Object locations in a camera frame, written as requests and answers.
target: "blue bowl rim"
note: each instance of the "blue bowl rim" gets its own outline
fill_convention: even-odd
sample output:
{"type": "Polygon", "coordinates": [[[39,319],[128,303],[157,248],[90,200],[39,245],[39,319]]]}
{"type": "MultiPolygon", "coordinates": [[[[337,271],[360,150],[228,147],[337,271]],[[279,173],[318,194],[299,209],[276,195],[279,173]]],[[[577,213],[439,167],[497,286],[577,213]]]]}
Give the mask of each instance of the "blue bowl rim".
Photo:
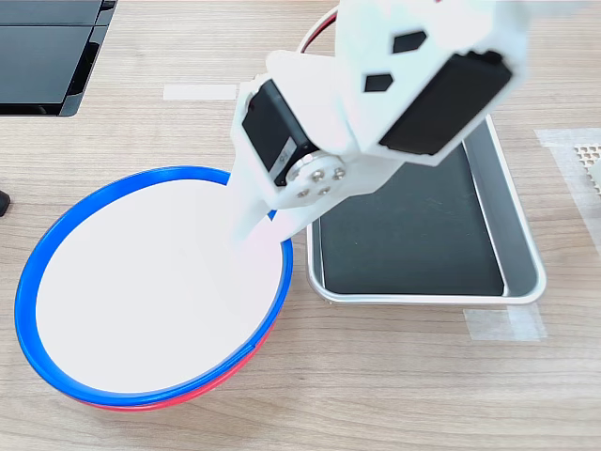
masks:
{"type": "MultiPolygon", "coordinates": [[[[38,374],[51,386],[67,396],[104,406],[132,407],[153,404],[185,395],[219,378],[252,352],[280,313],[292,280],[293,251],[291,240],[282,243],[282,276],[270,311],[254,334],[244,344],[220,364],[202,375],[190,381],[153,392],[113,393],[88,387],[74,380],[52,361],[39,338],[36,324],[36,301],[41,278],[54,251],[75,227],[111,202],[148,186],[181,179],[206,180],[225,185],[229,179],[229,173],[202,166],[174,166],[152,169],[115,181],[90,194],[63,214],[44,234],[27,260],[15,299],[15,327],[19,343],[29,364],[38,374]]],[[[274,214],[275,211],[272,211],[270,218],[273,218],[274,214]]]]}

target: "perforated plate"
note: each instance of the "perforated plate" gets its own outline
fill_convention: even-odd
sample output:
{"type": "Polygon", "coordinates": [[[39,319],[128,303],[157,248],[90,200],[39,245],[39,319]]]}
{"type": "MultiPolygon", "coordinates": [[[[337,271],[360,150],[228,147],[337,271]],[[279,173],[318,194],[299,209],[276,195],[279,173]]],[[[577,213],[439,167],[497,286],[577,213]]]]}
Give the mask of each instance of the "perforated plate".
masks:
{"type": "Polygon", "coordinates": [[[594,164],[599,160],[601,155],[601,146],[598,144],[595,145],[582,145],[575,146],[574,150],[578,155],[578,159],[586,169],[586,172],[591,180],[591,183],[594,185],[594,188],[597,190],[597,193],[601,195],[601,187],[599,186],[599,180],[595,180],[595,176],[591,172],[591,168],[594,164]]]}

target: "masking tape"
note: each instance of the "masking tape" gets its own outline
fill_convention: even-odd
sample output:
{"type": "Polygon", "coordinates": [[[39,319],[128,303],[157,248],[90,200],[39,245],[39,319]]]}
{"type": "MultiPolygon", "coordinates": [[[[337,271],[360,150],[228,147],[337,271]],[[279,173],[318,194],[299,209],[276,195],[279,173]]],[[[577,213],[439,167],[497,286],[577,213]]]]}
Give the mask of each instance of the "masking tape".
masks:
{"type": "Polygon", "coordinates": [[[234,101],[236,85],[165,85],[164,101],[234,101]]]}
{"type": "Polygon", "coordinates": [[[538,305],[508,305],[504,310],[464,309],[472,340],[541,341],[547,338],[538,305]]]}
{"type": "Polygon", "coordinates": [[[591,239],[601,254],[601,195],[593,175],[601,145],[601,129],[537,130],[541,144],[551,151],[591,239]]]}

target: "wooden table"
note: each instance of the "wooden table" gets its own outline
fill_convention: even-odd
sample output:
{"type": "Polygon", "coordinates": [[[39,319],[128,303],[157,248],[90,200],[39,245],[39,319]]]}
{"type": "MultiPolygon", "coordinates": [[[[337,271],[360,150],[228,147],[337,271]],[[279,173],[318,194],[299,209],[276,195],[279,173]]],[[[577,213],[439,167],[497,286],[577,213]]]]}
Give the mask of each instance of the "wooden table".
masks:
{"type": "Polygon", "coordinates": [[[330,7],[122,0],[77,117],[0,118],[0,185],[14,200],[0,220],[0,449],[601,449],[601,262],[534,133],[599,126],[599,5],[536,26],[532,78],[494,115],[547,266],[547,340],[472,341],[461,307],[330,306],[307,284],[298,236],[269,341],[204,397],[161,412],[100,412],[26,362],[15,288],[61,213],[137,171],[233,162],[234,103],[164,101],[163,86],[252,78],[330,7]]]}

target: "black diamond cutout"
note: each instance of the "black diamond cutout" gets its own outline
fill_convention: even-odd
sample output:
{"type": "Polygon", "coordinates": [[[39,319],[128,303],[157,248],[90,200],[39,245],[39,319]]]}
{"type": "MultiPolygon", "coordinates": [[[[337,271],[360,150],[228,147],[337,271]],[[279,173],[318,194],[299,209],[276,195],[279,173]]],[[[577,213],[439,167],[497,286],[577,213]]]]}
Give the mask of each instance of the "black diamond cutout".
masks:
{"type": "Polygon", "coordinates": [[[424,43],[425,38],[426,34],[423,31],[396,36],[394,37],[393,53],[402,54],[417,50],[424,43]]]}
{"type": "Polygon", "coordinates": [[[384,92],[393,83],[394,78],[390,73],[379,73],[365,77],[365,89],[363,92],[384,92]]]}

